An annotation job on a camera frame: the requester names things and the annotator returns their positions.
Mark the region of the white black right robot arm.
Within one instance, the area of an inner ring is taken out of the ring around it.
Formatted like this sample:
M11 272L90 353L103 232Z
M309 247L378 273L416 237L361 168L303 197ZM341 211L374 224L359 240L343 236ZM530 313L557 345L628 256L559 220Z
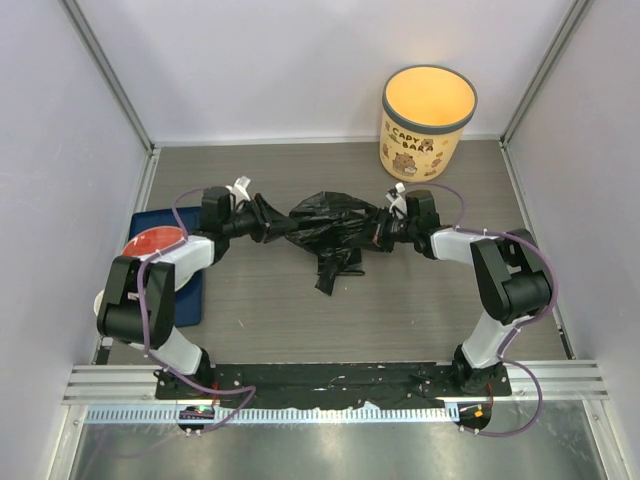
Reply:
M556 303L556 280L547 257L526 229L493 232L443 225L428 190L408 192L398 183L386 198L389 206L371 228L376 248L389 251L397 243L410 244L428 259L473 268L482 313L456 348L451 380L465 395L486 391L517 334Z

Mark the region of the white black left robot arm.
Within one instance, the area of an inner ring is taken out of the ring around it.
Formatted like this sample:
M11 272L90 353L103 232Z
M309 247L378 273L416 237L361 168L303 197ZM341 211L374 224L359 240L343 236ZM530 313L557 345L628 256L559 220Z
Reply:
M207 352L175 326L175 292L191 277L218 263L230 241L249 236L270 243L297 229L295 220L275 210L260 194L248 193L250 180L232 186L194 189L202 194L199 228L191 233L176 206L177 241L143 256L118 256L110 267L97 310L103 337L137 347L170 376L190 398L253 393L253 387L217 390Z

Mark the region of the black trash bag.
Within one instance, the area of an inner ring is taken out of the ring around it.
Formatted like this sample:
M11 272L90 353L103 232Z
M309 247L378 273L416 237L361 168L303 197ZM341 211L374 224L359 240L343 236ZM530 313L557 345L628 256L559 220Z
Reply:
M317 259L315 288L330 296L336 278L362 276L362 251L373 226L364 226L364 209L375 205L346 193L322 191L296 205L289 218L297 225L287 241Z

